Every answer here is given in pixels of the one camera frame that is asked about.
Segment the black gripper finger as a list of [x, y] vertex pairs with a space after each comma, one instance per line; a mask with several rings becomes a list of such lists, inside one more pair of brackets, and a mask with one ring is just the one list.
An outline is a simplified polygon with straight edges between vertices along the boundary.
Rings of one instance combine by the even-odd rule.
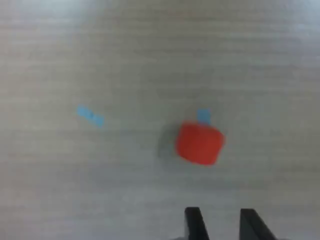
[[259, 214], [252, 208], [240, 210], [240, 240], [277, 240]]
[[186, 207], [184, 210], [184, 239], [209, 240], [209, 234], [199, 207]]

